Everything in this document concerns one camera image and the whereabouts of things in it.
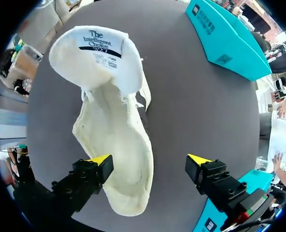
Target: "cable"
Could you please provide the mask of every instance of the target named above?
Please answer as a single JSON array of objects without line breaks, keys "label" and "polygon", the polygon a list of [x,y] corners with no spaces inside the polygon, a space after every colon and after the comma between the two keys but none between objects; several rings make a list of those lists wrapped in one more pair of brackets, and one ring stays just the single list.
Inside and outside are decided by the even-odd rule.
[{"label": "cable", "polygon": [[21,154],[21,155],[27,155],[28,154],[28,152],[24,152],[24,153],[22,153],[22,152],[16,152],[17,154]]},{"label": "cable", "polygon": [[240,225],[239,227],[231,230],[230,232],[237,232],[237,231],[241,231],[247,228],[251,228],[252,226],[256,226],[256,225],[260,225],[262,223],[264,224],[272,224],[275,222],[275,219],[266,219],[266,220],[260,220],[260,221],[253,221],[253,222],[249,222],[246,223],[244,225]]}]

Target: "gray table surface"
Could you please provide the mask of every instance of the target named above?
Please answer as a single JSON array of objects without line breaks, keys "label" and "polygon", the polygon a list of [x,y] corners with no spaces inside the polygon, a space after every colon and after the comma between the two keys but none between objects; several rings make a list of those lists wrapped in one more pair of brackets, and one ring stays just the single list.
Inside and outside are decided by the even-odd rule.
[{"label": "gray table surface", "polygon": [[[206,196],[199,195],[184,171],[186,154],[221,159],[235,178],[255,166],[259,115],[254,86],[207,62],[186,7],[173,0],[103,0],[81,8],[56,36],[77,25],[129,33],[144,58],[152,94],[148,119],[154,176],[146,211],[119,216],[101,191],[73,215],[84,224],[107,232],[190,232]],[[72,135],[82,105],[80,89],[52,70],[48,52],[29,105],[30,160],[36,179],[50,189],[74,162],[88,157]]]}]

